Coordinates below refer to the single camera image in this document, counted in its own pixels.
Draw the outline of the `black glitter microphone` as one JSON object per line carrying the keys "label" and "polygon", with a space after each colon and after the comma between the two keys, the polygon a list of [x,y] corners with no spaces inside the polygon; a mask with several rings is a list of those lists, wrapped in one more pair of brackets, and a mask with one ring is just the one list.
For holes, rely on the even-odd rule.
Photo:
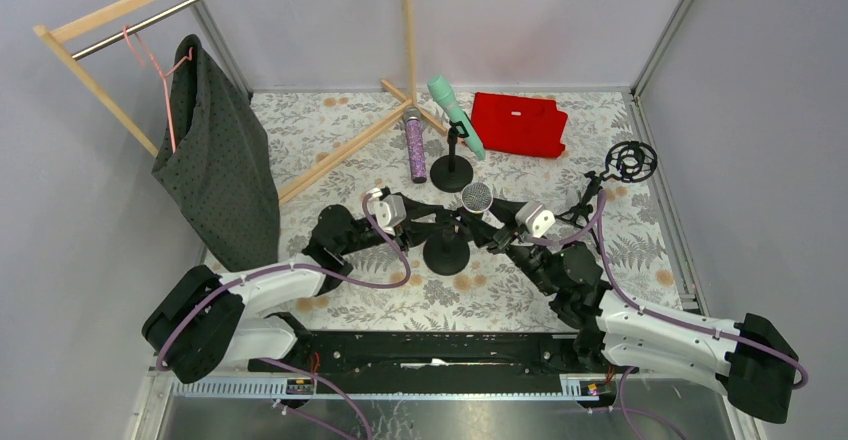
{"label": "black glitter microphone", "polygon": [[483,214],[493,203],[492,189],[483,182],[469,183],[460,192],[460,200],[463,221],[473,231],[484,233],[488,224],[483,220]]}

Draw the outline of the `black round-base mic stand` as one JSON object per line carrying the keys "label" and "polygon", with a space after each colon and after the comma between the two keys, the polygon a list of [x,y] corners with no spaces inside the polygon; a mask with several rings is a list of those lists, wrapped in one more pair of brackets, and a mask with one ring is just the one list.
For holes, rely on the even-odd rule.
{"label": "black round-base mic stand", "polygon": [[442,192],[460,192],[473,180],[472,165],[456,153],[460,138],[460,131],[452,126],[447,136],[448,154],[438,158],[430,168],[430,180]]}

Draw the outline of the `mint green microphone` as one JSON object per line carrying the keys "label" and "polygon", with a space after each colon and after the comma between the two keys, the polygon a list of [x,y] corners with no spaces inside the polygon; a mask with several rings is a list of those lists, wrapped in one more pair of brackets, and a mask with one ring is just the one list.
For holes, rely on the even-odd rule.
{"label": "mint green microphone", "polygon": [[454,127],[460,138],[474,153],[478,160],[486,158],[486,150],[483,142],[475,131],[470,117],[462,109],[456,93],[444,76],[436,75],[427,82],[427,87],[432,99],[444,111],[449,124]]}

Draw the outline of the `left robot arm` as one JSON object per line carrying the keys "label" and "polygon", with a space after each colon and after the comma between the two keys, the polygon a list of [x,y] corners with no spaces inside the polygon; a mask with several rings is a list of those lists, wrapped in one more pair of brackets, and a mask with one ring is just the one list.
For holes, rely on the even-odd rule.
{"label": "left robot arm", "polygon": [[262,312],[353,283],[347,255],[380,245],[401,260],[403,277],[360,284],[399,288],[412,275],[406,251],[448,228],[456,218],[443,206],[386,189],[368,192],[362,210],[357,218],[340,204],[324,208],[306,247],[286,261],[224,274],[206,265],[188,270],[142,326],[143,338],[156,353],[156,369],[190,384],[222,365],[284,358],[298,342],[297,328],[280,315],[263,317]]}

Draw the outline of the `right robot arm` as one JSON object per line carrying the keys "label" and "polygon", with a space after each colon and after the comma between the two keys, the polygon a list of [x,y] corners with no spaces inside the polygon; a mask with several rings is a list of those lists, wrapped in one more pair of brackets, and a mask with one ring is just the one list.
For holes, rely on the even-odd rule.
{"label": "right robot arm", "polygon": [[792,394],[809,377],[798,354],[767,318],[718,319],[640,300],[611,278],[606,255],[578,240],[552,252],[518,220],[522,204],[496,200],[490,212],[461,209],[459,217],[480,249],[506,255],[576,329],[574,349],[589,369],[603,364],[677,376],[704,386],[764,422],[786,423]]}

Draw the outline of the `purple glitter microphone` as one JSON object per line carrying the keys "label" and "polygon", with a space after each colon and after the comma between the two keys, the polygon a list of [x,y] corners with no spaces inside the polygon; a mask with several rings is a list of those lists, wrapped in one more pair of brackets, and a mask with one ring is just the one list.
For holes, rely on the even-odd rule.
{"label": "purple glitter microphone", "polygon": [[417,107],[407,107],[402,115],[408,151],[410,177],[413,183],[425,183],[428,178],[426,153],[423,143],[421,112]]}

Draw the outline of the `red folded cloth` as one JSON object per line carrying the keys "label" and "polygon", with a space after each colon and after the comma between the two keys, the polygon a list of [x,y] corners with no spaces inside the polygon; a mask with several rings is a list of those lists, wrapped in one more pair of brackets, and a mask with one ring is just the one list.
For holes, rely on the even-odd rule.
{"label": "red folded cloth", "polygon": [[568,114],[555,100],[478,92],[471,123],[487,150],[559,158]]}

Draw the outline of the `wooden clothes rack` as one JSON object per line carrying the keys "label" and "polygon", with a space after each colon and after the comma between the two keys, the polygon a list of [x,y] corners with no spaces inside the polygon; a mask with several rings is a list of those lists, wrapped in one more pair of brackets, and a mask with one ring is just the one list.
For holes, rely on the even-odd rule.
{"label": "wooden clothes rack", "polygon": [[[93,75],[80,64],[80,61],[88,58],[112,45],[125,41],[132,35],[139,34],[143,30],[157,25],[185,10],[192,12],[197,25],[206,37],[213,55],[223,64],[223,70],[229,79],[236,85],[238,91],[245,97],[250,98],[253,89],[248,86],[247,81],[240,71],[237,61],[229,49],[226,40],[215,23],[209,9],[204,4],[205,0],[181,0],[156,14],[147,17],[131,26],[127,26],[115,34],[111,34],[93,44],[72,53],[66,48],[66,43],[86,33],[99,29],[109,23],[116,22],[123,17],[138,11],[158,0],[118,0],[98,10],[88,13],[80,18],[72,20],[63,26],[49,28],[45,25],[36,25],[33,31],[47,48],[62,62],[68,70],[90,91],[95,98],[118,120],[126,131],[151,155],[156,156],[159,148],[149,136],[142,132],[141,128],[131,116],[122,109],[117,101],[107,93],[106,89],[98,83]],[[403,28],[403,50],[405,57],[406,85],[403,89],[396,86],[388,79],[380,81],[381,89],[389,93],[396,101],[397,106],[385,114],[380,120],[368,126],[351,140],[340,145],[325,158],[319,160],[307,171],[289,181],[278,190],[278,201],[281,206],[295,199],[308,187],[314,185],[318,180],[326,176],[332,169],[349,159],[353,154],[359,152],[369,142],[375,140],[396,125],[404,110],[408,107],[416,107],[420,110],[421,117],[433,130],[443,136],[447,134],[447,128],[437,117],[428,112],[419,101],[419,89],[417,84],[417,59],[416,59],[416,35],[413,10],[413,0],[399,0],[402,13]]]}

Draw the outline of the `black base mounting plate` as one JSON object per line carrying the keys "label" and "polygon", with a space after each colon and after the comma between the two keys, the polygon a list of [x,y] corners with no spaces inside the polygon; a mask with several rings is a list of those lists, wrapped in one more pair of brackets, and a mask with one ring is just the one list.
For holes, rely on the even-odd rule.
{"label": "black base mounting plate", "polygon": [[316,331],[280,358],[355,394],[558,394],[560,379],[612,380],[621,367],[583,360],[573,334]]}

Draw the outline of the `dark grey dotted garment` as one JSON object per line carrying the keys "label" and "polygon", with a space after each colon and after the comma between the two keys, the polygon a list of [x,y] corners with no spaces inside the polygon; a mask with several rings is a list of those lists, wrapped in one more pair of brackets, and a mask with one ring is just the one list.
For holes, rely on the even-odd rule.
{"label": "dark grey dotted garment", "polygon": [[181,41],[175,61],[173,125],[152,175],[226,269],[272,264],[280,212],[267,132],[198,36]]}

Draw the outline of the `black tripod shock-mount stand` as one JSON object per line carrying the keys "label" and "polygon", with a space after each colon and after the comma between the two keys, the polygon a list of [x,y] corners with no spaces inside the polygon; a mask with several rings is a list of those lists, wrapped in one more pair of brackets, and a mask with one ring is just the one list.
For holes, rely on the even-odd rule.
{"label": "black tripod shock-mount stand", "polygon": [[636,140],[622,141],[613,145],[604,160],[604,170],[600,173],[589,171],[584,177],[589,180],[579,201],[565,212],[556,216],[557,220],[577,226],[580,219],[588,222],[594,207],[592,202],[601,192],[603,183],[616,180],[633,184],[648,180],[657,170],[658,155],[654,148]]}

